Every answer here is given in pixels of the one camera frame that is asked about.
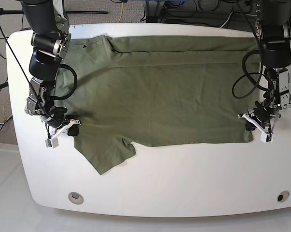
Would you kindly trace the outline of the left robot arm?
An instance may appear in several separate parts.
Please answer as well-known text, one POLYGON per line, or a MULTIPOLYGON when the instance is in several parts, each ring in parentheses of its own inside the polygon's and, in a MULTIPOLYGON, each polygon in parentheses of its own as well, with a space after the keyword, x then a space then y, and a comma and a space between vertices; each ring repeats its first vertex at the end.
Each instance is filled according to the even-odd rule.
POLYGON ((253 84, 253 90, 264 92, 262 102, 256 101, 255 108, 239 115, 246 120, 246 129, 261 132, 261 141, 271 142, 274 127, 281 117, 280 111, 291 107, 289 90, 291 65, 291 0, 258 0, 256 2, 257 19, 251 27, 258 49, 248 52, 242 59, 244 76, 253 84), (252 55, 261 59, 258 79, 252 78, 247 71, 246 61, 252 55))

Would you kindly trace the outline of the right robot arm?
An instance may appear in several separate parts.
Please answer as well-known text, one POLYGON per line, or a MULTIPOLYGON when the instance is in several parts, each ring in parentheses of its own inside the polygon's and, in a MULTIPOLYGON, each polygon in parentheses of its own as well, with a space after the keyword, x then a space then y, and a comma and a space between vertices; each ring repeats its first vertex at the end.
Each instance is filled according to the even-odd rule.
POLYGON ((22 10, 33 30, 31 45, 33 53, 29 63, 32 79, 29 82, 29 96, 25 112, 39 116, 47 129, 53 128, 55 134, 67 132, 69 136, 79 134, 79 121, 68 115, 64 107, 56 107, 55 101, 68 99, 76 90, 77 74, 63 60, 67 54, 71 34, 69 18, 64 1, 23 0, 22 10), (61 69, 73 76, 71 90, 64 96, 54 96, 55 79, 61 69))

